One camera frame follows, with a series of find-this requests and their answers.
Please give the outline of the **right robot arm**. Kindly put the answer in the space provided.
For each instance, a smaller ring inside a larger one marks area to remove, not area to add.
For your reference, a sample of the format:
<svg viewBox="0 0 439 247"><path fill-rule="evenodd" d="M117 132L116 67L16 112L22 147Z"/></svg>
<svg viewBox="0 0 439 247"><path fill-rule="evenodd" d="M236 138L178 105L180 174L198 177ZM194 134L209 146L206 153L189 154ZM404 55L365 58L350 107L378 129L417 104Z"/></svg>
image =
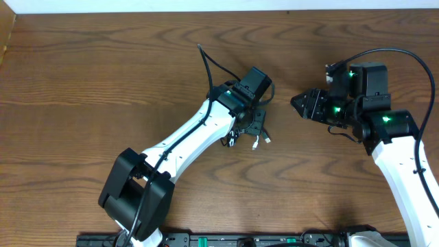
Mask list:
<svg viewBox="0 0 439 247"><path fill-rule="evenodd" d="M329 89L312 88L291 98L303 119L329 128L351 128L390 186L411 246L438 245L438 182L416 141L420 128L408 110L393 110L388 70L380 62L342 66L327 75Z"/></svg>

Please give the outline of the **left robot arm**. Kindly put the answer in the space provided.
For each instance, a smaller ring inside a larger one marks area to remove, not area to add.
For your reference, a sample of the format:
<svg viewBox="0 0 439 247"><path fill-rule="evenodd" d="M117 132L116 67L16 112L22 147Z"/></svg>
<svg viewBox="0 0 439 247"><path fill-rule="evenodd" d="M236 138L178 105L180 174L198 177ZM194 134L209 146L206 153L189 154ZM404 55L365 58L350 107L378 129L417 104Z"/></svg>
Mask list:
<svg viewBox="0 0 439 247"><path fill-rule="evenodd" d="M216 141L233 147L263 134L262 96L274 83L256 67L238 81L214 86L197 113L165 140L141 153L124 150L114 162L98 204L126 232L123 246L158 246L176 181Z"/></svg>

